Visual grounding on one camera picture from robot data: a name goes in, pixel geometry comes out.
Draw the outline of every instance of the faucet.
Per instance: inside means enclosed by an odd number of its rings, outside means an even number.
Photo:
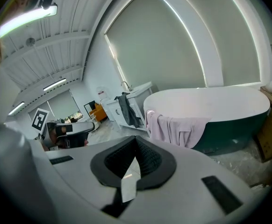
[[[127,82],[125,82],[125,81],[122,81],[122,82],[121,82],[121,86],[122,86],[122,83],[126,83],[126,85],[127,85],[128,89],[129,89],[129,91],[132,91],[132,86],[130,87],[130,86],[128,85],[128,83],[127,83]]]

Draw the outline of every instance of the white plastic surface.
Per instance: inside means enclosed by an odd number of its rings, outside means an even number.
[[[172,118],[211,118],[210,122],[255,116],[269,107],[263,93],[243,86],[165,90],[144,101],[145,112],[153,110]]]

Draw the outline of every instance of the dark green bathtub exterior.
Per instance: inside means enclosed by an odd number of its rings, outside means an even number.
[[[193,149],[207,155],[232,153],[247,146],[262,127],[268,111],[244,119],[209,122]]]

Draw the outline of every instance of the ceiling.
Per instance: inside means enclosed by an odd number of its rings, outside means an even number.
[[[53,0],[58,5],[55,16],[23,25],[1,39],[1,66],[21,89],[14,105],[25,102],[14,114],[32,109],[34,101],[45,101],[43,95],[50,91],[43,88],[61,78],[66,78],[61,86],[82,80],[90,41],[111,1]],[[26,45],[29,38],[35,39],[34,47]]]

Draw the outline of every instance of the floor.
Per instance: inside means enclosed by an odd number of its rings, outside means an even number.
[[[108,140],[124,136],[140,135],[148,137],[145,131],[128,127],[120,129],[115,122],[102,121],[100,127],[89,134],[88,145],[95,145]],[[230,154],[210,156],[215,162],[224,166],[235,175],[244,180],[248,185],[254,186],[267,179],[272,173],[272,160],[261,163],[256,143],[251,140],[248,146],[240,151]],[[136,182],[140,179],[140,169],[137,160],[134,159],[131,166],[122,179],[123,201],[129,201],[136,195]]]

